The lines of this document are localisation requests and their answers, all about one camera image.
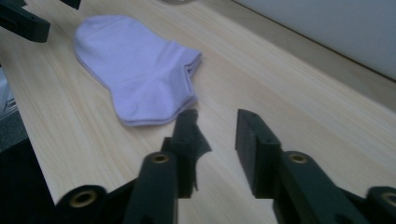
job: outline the black clamp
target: black clamp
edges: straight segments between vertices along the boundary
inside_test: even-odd
[[[100,186],[71,190],[43,224],[177,223],[177,199],[190,198],[196,186],[195,165],[210,151],[196,120],[196,110],[177,117],[162,150],[143,160],[138,178],[106,193]]]
[[[274,199],[278,223],[396,223],[396,189],[370,188],[363,199],[337,188],[311,157],[284,152],[255,113],[238,111],[235,147],[253,195]]]
[[[75,9],[79,8],[81,0],[61,0]],[[23,0],[0,0],[0,26],[28,40],[47,42],[50,23],[24,10]]]

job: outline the wood grain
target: wood grain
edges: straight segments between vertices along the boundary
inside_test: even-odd
[[[125,127],[109,92],[77,61],[74,32],[90,16],[124,14],[199,49],[193,77],[198,125],[213,151],[198,162],[199,191],[179,223],[276,223],[271,200],[252,197],[234,151],[238,108],[271,127],[285,150],[312,156],[339,187],[363,196],[396,187],[396,84],[226,0],[29,1],[51,23],[37,44],[0,30],[0,63],[53,200],[84,184],[108,191],[135,178],[174,122]]]

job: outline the light wood surface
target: light wood surface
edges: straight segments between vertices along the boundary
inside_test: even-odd
[[[134,179],[174,122],[125,127],[109,92],[77,61],[74,32],[87,17],[124,14],[203,53],[194,75],[198,125],[213,151],[197,164],[199,191],[179,200],[179,223],[276,223],[254,199],[234,151],[236,113],[259,114],[285,150],[313,157],[336,185],[364,196],[396,187],[396,84],[226,0],[32,0],[49,21],[37,44],[0,29],[0,63],[57,202],[75,187],[108,191]]]

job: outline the lavender sock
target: lavender sock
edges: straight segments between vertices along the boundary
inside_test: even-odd
[[[110,91],[125,125],[165,124],[197,101],[191,76],[201,53],[158,37],[132,18],[88,18],[77,29],[75,51]]]

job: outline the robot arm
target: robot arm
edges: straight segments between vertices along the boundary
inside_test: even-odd
[[[78,9],[81,0],[61,0]],[[0,0],[0,26],[28,40],[45,43],[50,31],[50,23],[24,10],[22,0]]]

